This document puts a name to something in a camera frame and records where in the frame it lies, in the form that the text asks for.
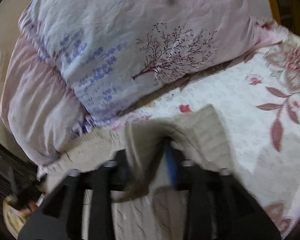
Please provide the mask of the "beige cable-knit sweater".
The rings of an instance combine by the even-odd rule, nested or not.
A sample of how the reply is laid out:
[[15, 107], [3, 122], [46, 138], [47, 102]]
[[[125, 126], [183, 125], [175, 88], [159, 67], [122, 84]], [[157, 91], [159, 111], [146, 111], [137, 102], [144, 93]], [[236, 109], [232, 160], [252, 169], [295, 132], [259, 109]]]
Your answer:
[[206, 170], [233, 169], [230, 142], [215, 108], [207, 105], [172, 118], [136, 121], [121, 128], [96, 127], [65, 147], [53, 164], [42, 167], [52, 191], [70, 169], [91, 171], [119, 150], [127, 152], [132, 181], [111, 197], [117, 239], [181, 239], [186, 192], [172, 189], [167, 161], [160, 149], [164, 137], [185, 157]]

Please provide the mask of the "floral bed sheet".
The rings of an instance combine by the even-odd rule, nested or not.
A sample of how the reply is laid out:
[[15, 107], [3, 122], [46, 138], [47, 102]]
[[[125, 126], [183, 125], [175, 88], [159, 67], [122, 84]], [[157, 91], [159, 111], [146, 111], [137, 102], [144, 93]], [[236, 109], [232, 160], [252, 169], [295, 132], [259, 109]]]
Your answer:
[[236, 171], [285, 239], [300, 230], [300, 37], [198, 73], [151, 96], [113, 125], [213, 105]]

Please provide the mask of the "pink floral pillow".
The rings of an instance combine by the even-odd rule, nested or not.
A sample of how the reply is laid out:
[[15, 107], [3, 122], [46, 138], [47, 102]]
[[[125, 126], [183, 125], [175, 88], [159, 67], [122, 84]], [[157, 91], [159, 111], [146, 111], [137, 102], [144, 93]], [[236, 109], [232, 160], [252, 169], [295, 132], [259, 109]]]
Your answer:
[[249, 0], [32, 0], [18, 26], [0, 116], [38, 166], [162, 86], [288, 36]]

